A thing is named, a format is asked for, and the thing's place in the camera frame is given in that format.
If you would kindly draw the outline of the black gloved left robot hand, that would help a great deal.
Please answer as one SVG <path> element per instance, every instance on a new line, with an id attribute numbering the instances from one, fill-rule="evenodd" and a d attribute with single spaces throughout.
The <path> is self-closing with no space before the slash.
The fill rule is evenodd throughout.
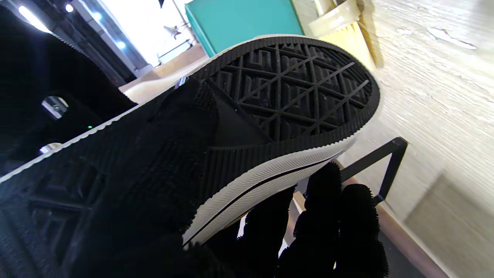
<path id="1" fill-rule="evenodd" d="M 225 229 L 201 245 L 182 235 L 199 207 L 207 143 L 218 109 L 206 83 L 189 81 L 144 134 L 111 180 L 80 241 L 71 278 L 384 278 L 389 267 L 378 239 L 369 188 L 342 187 L 329 162 L 309 178 L 295 240 L 279 256 L 294 187 L 260 202 L 243 236 Z"/>

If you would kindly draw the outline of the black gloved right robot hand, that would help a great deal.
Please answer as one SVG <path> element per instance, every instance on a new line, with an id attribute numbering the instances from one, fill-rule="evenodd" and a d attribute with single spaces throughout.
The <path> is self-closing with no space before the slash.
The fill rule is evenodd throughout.
<path id="1" fill-rule="evenodd" d="M 136 106 L 86 55 L 1 7 L 1 175 Z"/>

